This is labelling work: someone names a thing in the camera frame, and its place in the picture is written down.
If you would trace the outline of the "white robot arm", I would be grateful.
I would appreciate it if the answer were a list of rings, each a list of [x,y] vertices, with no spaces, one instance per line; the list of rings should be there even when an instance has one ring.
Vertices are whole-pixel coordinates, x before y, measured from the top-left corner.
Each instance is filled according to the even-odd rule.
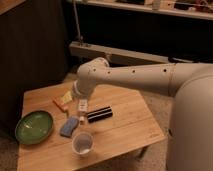
[[[213,171],[213,64],[111,67],[99,57],[78,68],[73,96],[88,98],[101,84],[173,97],[167,170]]]

